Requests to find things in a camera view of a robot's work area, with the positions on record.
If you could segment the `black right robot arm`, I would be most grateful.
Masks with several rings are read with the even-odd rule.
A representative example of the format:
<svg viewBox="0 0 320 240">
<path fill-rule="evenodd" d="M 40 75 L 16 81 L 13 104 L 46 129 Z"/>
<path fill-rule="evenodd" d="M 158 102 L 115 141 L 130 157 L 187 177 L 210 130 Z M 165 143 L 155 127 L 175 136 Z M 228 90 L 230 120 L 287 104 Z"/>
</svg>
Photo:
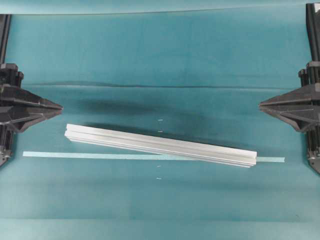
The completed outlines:
<svg viewBox="0 0 320 240">
<path fill-rule="evenodd" d="M 259 109 L 305 133 L 320 125 L 320 4 L 306 4 L 311 61 L 298 72 L 301 87 L 262 101 Z"/>
</svg>

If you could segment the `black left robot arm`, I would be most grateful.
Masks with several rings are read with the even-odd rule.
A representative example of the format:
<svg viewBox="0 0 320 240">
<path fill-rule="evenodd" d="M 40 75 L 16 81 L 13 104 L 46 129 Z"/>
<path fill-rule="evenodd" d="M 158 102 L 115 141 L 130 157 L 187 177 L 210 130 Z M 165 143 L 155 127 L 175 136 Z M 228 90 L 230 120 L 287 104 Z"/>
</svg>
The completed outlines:
<svg viewBox="0 0 320 240">
<path fill-rule="evenodd" d="M 11 15 L 0 16 L 0 124 L 15 133 L 62 113 L 63 106 L 21 88 L 24 74 L 5 63 Z"/>
</svg>

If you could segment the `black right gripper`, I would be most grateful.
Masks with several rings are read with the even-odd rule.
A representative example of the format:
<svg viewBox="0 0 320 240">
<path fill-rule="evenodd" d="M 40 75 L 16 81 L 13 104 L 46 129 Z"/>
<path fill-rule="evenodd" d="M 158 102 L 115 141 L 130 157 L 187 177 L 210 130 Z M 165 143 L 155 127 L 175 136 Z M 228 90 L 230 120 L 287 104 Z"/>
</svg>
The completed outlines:
<svg viewBox="0 0 320 240">
<path fill-rule="evenodd" d="M 277 95 L 258 106 L 260 110 L 286 124 L 297 132 L 307 132 L 320 125 L 320 62 L 310 61 L 298 72 L 301 87 Z"/>
</svg>

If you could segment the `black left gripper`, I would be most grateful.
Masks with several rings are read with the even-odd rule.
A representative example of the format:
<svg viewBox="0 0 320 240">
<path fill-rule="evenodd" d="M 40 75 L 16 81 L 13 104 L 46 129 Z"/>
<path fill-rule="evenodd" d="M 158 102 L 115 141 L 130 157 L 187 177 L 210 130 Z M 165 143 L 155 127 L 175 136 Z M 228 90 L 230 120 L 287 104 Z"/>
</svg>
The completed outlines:
<svg viewBox="0 0 320 240">
<path fill-rule="evenodd" d="M 13 132 L 24 132 L 29 127 L 62 113 L 63 107 L 21 88 L 24 74 L 14 63 L 0 65 L 0 104 L 12 103 L 39 108 L 1 108 L 0 124 Z"/>
</svg>

